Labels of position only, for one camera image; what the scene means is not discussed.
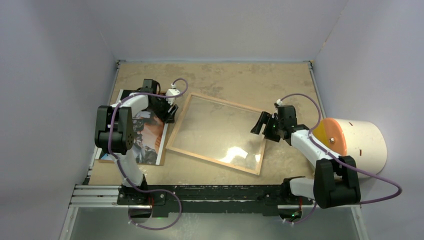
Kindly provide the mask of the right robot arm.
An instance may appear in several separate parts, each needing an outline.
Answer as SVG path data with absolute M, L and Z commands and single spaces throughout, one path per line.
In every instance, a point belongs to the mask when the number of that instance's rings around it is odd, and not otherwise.
M 322 209 L 353 205 L 361 200 L 355 160 L 341 155 L 321 143 L 304 124 L 297 122 L 295 107 L 282 105 L 275 113 L 261 112 L 250 131 L 263 134 L 266 140 L 284 140 L 300 151 L 314 167 L 312 179 L 305 176 L 285 178 L 280 196 L 288 204 L 300 197 L 314 200 Z

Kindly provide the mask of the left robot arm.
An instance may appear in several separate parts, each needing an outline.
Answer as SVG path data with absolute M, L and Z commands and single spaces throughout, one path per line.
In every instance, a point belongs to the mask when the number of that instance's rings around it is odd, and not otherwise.
M 137 159 L 147 157 L 145 148 L 160 154 L 166 125 L 175 122 L 175 101 L 187 91 L 177 89 L 177 82 L 179 79 L 161 92 L 158 81 L 144 79 L 141 87 L 131 90 L 117 103 L 97 109 L 94 143 L 115 163 L 122 190 L 131 189 L 129 197 L 138 205 L 146 203 L 152 191 Z

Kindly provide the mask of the glossy photo print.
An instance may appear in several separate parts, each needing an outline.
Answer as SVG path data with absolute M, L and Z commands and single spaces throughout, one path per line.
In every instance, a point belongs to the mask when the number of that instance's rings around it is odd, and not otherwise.
M 137 164 L 160 164 L 168 123 L 162 123 L 147 109 L 147 96 L 122 90 L 115 104 L 97 108 L 94 132 L 97 160 L 107 163 L 115 159 L 114 155 L 123 155 L 134 156 Z

